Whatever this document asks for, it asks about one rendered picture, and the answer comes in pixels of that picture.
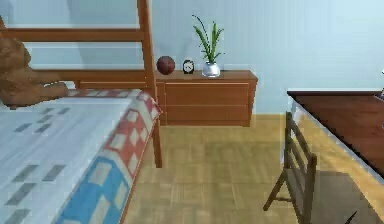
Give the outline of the dark brown wooden table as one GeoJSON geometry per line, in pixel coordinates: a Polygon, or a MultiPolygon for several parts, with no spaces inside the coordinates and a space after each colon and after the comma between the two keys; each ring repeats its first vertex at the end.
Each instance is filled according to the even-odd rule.
{"type": "Polygon", "coordinates": [[[290,90],[296,122],[307,115],[384,185],[384,100],[378,90],[290,90]]]}

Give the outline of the green plant in white pot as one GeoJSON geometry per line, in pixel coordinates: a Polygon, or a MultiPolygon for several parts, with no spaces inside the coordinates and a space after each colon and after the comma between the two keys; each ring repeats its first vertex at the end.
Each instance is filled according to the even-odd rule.
{"type": "Polygon", "coordinates": [[[221,70],[216,62],[217,57],[220,55],[220,53],[216,52],[216,48],[224,28],[217,28],[217,23],[213,22],[211,36],[208,36],[202,20],[196,15],[194,15],[194,18],[196,18],[201,25],[201,27],[194,25],[193,28],[203,47],[201,52],[203,53],[205,63],[202,67],[202,75],[209,78],[217,78],[220,76],[221,70]]]}

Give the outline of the brown wooden chair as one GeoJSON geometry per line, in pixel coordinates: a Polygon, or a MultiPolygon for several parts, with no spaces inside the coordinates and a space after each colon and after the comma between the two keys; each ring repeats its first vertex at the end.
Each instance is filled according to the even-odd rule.
{"type": "Polygon", "coordinates": [[[298,224],[384,224],[348,174],[320,171],[317,165],[317,155],[287,113],[282,172],[263,209],[280,201],[278,193],[286,187],[285,200],[292,204],[298,224]]]}

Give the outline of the wooden bed with checked blanket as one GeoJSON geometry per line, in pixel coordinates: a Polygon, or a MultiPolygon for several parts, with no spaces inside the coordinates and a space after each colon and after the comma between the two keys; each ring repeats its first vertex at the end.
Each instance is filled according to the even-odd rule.
{"type": "Polygon", "coordinates": [[[0,102],[0,224],[124,224],[143,154],[162,164],[148,0],[139,25],[13,28],[24,42],[138,42],[139,70],[63,70],[68,96],[10,110],[0,102]]]}

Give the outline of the brown teddy bear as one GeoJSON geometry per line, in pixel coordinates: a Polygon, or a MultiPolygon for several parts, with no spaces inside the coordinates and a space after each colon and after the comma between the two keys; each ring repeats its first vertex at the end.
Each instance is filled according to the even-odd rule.
{"type": "Polygon", "coordinates": [[[37,72],[29,66],[30,61],[31,55],[21,41],[0,38],[0,101],[11,110],[69,93],[59,75],[37,72]]]}

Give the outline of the brown wooden chest of drawers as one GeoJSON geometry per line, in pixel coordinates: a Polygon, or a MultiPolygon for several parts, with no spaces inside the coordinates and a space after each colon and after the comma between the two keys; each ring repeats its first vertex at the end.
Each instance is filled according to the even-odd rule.
{"type": "Polygon", "coordinates": [[[165,126],[244,126],[252,117],[258,78],[250,70],[226,70],[217,78],[200,71],[157,75],[165,126]]]}

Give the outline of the dark red ball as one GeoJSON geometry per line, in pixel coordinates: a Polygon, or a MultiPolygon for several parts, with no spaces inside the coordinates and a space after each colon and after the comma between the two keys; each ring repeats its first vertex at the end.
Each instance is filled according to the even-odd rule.
{"type": "Polygon", "coordinates": [[[169,75],[175,69],[175,62],[170,56],[161,56],[156,63],[157,70],[162,75],[169,75]]]}

